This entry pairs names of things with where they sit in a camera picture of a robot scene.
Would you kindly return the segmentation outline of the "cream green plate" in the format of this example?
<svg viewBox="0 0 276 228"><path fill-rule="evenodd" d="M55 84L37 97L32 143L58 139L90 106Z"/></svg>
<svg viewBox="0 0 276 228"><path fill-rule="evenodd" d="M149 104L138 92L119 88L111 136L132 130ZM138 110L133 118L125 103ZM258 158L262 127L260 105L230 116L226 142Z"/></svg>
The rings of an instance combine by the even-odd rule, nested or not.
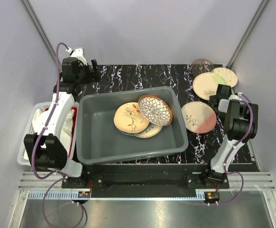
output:
<svg viewBox="0 0 276 228"><path fill-rule="evenodd" d="M218 84L226 85L221 76L212 72L202 73L194 79L193 90L201 99L209 101L211 95L216 95Z"/></svg>

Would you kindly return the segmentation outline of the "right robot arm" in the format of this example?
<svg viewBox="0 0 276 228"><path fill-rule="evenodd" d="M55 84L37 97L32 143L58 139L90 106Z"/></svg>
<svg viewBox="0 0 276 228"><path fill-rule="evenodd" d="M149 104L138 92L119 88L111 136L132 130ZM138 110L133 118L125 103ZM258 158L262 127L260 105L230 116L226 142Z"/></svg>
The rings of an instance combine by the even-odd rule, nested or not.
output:
<svg viewBox="0 0 276 228"><path fill-rule="evenodd" d="M210 96L210 106L225 113L224 139L208 167L201 175L206 188L223 184L230 164L238 150L258 131L258 104L252 103L243 93L232 94L229 85L219 84L215 95Z"/></svg>

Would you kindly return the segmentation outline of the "cream leaf pattern plate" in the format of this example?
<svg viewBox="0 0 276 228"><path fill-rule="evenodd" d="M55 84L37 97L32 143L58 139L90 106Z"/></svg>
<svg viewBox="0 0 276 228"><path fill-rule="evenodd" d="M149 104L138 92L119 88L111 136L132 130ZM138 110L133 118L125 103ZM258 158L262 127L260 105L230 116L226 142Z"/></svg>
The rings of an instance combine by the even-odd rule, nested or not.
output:
<svg viewBox="0 0 276 228"><path fill-rule="evenodd" d="M114 115L114 125L120 131L126 133L140 133L150 124L138 108L137 102L129 102L121 105Z"/></svg>

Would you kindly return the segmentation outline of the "grey plastic bin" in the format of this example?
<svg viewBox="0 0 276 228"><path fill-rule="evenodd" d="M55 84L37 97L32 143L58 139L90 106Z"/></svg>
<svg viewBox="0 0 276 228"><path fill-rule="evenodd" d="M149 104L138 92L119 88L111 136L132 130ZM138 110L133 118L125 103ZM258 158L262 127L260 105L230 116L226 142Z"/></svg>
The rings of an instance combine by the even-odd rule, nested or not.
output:
<svg viewBox="0 0 276 228"><path fill-rule="evenodd" d="M145 139L135 136L150 125L138 105L143 96L160 98L172 113L168 125ZM77 157L84 165L162 157L188 147L180 104L167 86L86 95L79 102L76 128Z"/></svg>

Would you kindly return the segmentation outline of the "white plastic basket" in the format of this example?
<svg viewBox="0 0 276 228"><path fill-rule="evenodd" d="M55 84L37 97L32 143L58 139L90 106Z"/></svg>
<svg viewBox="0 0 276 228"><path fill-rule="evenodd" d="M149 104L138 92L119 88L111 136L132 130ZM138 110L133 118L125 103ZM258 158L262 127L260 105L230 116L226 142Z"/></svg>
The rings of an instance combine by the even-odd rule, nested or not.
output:
<svg viewBox="0 0 276 228"><path fill-rule="evenodd" d="M27 132L30 132L31 130L31 120L35 110L38 108L44 110L46 107L49 108L50 105L51 105L51 102L44 102L44 103L38 103L32 108L24 134ZM73 107L76 107L78 109L79 103L75 102ZM75 141L76 141L76 123L77 123L77 115L75 119L75 128L74 128L74 136L73 136L73 144L72 144L73 154L74 154ZM32 154L36 138L37 138L36 133L27 134L25 137L23 137L22 143L19 148L18 156L17 156L18 164L24 165L24 166L31 166L30 155Z"/></svg>

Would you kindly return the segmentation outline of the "teal embossed plate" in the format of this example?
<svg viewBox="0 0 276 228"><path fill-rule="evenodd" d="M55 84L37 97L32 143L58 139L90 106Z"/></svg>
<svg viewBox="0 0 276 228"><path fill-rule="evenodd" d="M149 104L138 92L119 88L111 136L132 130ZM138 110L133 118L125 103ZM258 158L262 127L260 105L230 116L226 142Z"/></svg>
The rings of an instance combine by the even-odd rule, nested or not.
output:
<svg viewBox="0 0 276 228"><path fill-rule="evenodd" d="M134 136L135 135L135 133L126 133L126 132L124 132L124 131L120 131L122 134L124 134L124 135L128 135L128 136Z"/></svg>

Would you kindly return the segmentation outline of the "white petal pattern bowl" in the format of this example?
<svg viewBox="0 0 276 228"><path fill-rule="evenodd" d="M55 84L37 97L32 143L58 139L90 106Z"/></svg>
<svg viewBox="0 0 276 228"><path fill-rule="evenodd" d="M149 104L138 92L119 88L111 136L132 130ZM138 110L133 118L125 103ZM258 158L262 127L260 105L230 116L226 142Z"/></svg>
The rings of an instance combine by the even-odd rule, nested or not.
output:
<svg viewBox="0 0 276 228"><path fill-rule="evenodd" d="M138 100L138 108L151 123L167 126L173 120L171 108L161 98L154 95L143 95Z"/></svg>

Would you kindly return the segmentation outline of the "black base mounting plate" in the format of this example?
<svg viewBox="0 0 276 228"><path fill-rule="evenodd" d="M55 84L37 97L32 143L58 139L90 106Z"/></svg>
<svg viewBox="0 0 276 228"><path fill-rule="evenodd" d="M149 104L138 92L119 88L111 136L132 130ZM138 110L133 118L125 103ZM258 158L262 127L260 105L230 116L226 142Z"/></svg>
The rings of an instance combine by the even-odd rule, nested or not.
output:
<svg viewBox="0 0 276 228"><path fill-rule="evenodd" d="M103 164L86 165L81 177L63 181L63 189L92 189L93 200L164 200L194 198L196 190L226 190L226 174L206 184L200 174L206 164Z"/></svg>

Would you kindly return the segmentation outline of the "beige wooden round plate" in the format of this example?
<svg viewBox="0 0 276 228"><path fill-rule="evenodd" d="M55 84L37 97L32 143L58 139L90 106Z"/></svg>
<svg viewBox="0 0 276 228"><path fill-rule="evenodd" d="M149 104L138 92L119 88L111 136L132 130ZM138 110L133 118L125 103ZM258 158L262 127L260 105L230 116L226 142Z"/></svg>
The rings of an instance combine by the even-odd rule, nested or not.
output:
<svg viewBox="0 0 276 228"><path fill-rule="evenodd" d="M235 85L238 83L237 75L230 69L217 67L214 68L212 72L221 76L225 80L227 85L229 85L231 88L235 87Z"/></svg>

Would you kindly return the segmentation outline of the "pink and cream plate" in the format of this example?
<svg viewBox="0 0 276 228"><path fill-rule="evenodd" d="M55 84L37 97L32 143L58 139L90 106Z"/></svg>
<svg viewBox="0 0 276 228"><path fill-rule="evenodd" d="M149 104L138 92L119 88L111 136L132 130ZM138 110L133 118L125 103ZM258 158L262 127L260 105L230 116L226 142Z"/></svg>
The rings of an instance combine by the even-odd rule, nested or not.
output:
<svg viewBox="0 0 276 228"><path fill-rule="evenodd" d="M193 133L208 133L214 129L217 116L215 111L203 102L189 102L181 108L185 126Z"/></svg>

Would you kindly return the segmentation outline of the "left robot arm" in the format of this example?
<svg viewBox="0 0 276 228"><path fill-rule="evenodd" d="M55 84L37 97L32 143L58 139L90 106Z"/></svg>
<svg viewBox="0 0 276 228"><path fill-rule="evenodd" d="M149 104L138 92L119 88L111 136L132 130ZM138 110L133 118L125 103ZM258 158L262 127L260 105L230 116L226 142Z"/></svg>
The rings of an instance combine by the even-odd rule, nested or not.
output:
<svg viewBox="0 0 276 228"><path fill-rule="evenodd" d="M69 157L69 150L61 143L60 135L81 86L100 81L101 74L95 59L91 60L91 65L78 57L63 59L62 69L58 72L53 89L48 118L42 124L41 130L24 137L29 162L38 179L42 179L37 173L40 168L49 170L51 174L72 177L72 183L78 188L84 188L88 184L89 177L82 172L83 166Z"/></svg>

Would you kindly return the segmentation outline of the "white cloth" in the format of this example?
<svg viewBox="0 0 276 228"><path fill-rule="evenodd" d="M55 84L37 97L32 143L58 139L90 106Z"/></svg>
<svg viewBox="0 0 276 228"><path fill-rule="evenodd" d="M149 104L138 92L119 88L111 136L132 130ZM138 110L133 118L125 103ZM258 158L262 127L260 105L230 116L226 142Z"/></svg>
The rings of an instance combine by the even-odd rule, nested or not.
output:
<svg viewBox="0 0 276 228"><path fill-rule="evenodd" d="M27 134L34 134L42 130L42 127L43 127L42 123L44 123L47 120L47 117L49 115L48 109L49 108L46 107L44 110L40 108L35 110L31 120L31 130L30 132L25 133L23 137L25 137ZM73 144L76 113L77 113L76 107L72 107L69 110L60 133L60 141L62 145L65 147L65 149L68 150L69 158L71 158L73 155L72 144Z"/></svg>

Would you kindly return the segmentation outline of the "cream and blue plate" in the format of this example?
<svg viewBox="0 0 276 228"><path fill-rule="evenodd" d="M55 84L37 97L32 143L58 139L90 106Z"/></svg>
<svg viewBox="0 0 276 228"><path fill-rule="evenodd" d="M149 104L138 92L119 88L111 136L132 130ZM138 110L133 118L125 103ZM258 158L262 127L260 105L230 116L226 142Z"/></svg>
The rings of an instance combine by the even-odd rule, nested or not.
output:
<svg viewBox="0 0 276 228"><path fill-rule="evenodd" d="M134 136L137 138L150 138L157 135L162 128L163 127L160 125L151 123L144 131L134 134Z"/></svg>

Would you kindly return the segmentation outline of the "dark transparent glass plate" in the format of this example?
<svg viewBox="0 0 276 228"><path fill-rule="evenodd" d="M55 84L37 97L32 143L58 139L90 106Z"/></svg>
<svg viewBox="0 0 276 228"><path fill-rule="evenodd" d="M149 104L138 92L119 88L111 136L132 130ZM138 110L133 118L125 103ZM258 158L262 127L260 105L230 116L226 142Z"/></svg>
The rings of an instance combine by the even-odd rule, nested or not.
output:
<svg viewBox="0 0 276 228"><path fill-rule="evenodd" d="M198 76L202 73L211 72L214 69L214 64L205 58L199 58L193 61L191 72L193 76Z"/></svg>

